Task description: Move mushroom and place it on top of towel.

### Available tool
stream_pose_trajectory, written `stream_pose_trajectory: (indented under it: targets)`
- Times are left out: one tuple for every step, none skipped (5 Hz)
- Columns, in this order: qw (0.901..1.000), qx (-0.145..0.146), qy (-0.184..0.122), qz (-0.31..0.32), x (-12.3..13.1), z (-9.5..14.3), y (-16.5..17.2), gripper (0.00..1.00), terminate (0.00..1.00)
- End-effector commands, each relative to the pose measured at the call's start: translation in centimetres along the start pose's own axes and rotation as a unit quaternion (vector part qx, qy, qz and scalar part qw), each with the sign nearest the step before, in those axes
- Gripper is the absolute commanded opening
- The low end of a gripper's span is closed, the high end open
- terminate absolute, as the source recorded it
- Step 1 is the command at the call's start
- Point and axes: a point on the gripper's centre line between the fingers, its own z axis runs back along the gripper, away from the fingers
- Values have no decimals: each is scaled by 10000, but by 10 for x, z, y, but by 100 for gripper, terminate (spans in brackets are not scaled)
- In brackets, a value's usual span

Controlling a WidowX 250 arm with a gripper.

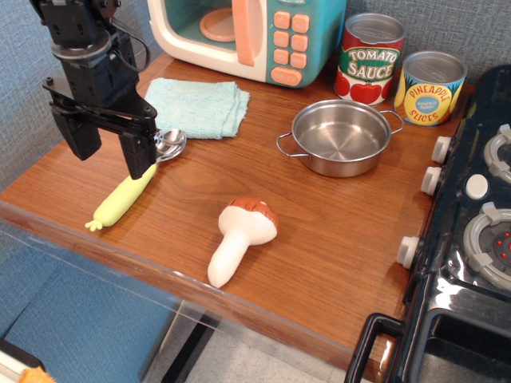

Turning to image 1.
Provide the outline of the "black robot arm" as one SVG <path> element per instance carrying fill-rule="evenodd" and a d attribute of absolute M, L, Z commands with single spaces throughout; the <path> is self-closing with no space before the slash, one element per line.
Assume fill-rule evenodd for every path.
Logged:
<path fill-rule="evenodd" d="M 91 157 L 100 130 L 118 135 L 131 177 L 156 162 L 156 110 L 137 92 L 141 68 L 132 41 L 138 36 L 114 14 L 119 1 L 34 1 L 53 40 L 64 77 L 43 82 L 53 118 L 73 154 Z"/>

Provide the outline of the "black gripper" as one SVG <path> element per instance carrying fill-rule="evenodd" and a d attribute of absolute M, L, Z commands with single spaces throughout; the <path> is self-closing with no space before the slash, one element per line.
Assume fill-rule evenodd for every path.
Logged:
<path fill-rule="evenodd" d="M 63 67 L 64 77 L 48 77 L 42 86 L 72 153 L 87 160 L 101 146 L 100 131 L 114 133 L 131 178 L 140 179 L 156 163 L 156 110 L 137 92 L 138 74 L 117 59 Z"/>

